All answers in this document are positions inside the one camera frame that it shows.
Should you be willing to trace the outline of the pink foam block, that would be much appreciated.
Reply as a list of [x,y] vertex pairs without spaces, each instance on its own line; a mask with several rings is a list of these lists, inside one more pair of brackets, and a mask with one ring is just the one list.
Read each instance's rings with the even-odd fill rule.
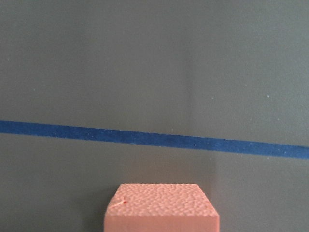
[[104,215],[106,232],[218,232],[220,216],[197,184],[121,184]]

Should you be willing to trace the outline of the long blue tape strip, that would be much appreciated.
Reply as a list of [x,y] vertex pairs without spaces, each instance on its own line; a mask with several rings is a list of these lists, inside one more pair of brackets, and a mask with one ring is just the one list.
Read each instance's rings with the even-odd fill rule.
[[227,140],[221,138],[99,129],[5,120],[0,122],[0,131],[1,133],[7,134],[124,143],[131,145],[149,145],[296,159],[309,158],[309,148],[307,146]]

